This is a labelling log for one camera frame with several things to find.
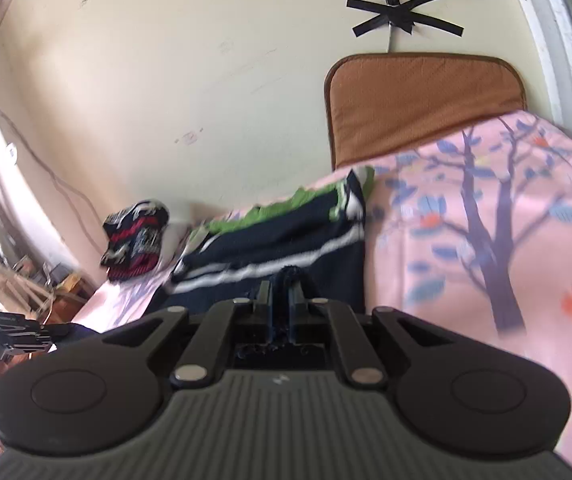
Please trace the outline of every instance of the brown cushion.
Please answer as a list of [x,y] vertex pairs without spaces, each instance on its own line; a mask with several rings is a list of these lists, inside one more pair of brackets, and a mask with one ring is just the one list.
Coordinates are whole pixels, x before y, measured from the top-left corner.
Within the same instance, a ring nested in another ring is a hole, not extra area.
[[333,169],[526,108],[501,59],[413,52],[345,57],[326,77],[325,102]]

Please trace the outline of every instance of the ribbed gray surface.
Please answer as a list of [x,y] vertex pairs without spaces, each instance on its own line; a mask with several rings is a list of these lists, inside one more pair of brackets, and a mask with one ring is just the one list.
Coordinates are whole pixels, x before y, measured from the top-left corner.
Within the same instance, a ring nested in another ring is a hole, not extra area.
[[484,463],[433,449],[383,396],[343,386],[333,372],[280,375],[230,371],[211,388],[178,392],[143,434],[92,457],[8,450],[0,480],[572,480],[552,454]]

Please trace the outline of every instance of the silver screw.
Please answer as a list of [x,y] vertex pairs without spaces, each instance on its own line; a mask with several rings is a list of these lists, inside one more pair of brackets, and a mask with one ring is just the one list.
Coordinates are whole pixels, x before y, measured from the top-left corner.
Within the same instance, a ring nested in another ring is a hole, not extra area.
[[179,381],[200,381],[208,375],[208,370],[199,365],[183,365],[175,370],[175,378]]
[[384,374],[377,368],[357,368],[351,378],[359,384],[377,384],[384,378]]

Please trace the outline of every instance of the pink bedsheet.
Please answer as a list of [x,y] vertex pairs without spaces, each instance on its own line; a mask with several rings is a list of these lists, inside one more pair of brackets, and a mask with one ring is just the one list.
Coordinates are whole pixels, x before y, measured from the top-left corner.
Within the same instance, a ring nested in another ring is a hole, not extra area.
[[[572,396],[572,141],[519,112],[368,164],[367,308],[539,362]],[[166,275],[104,284],[75,321],[103,331],[137,319]],[[572,414],[557,452],[572,464]]]

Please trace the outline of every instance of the folded clothing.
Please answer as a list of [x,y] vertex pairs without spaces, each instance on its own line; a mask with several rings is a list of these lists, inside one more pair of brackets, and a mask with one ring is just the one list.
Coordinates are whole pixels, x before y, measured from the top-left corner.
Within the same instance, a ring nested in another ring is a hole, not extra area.
[[162,232],[168,209],[157,200],[142,200],[106,218],[108,250],[101,266],[111,282],[129,280],[153,270],[162,250]]
[[285,267],[304,269],[319,294],[364,312],[364,195],[372,179],[371,168],[360,168],[242,219],[199,227],[146,313],[181,304],[200,314],[217,301],[251,296]]

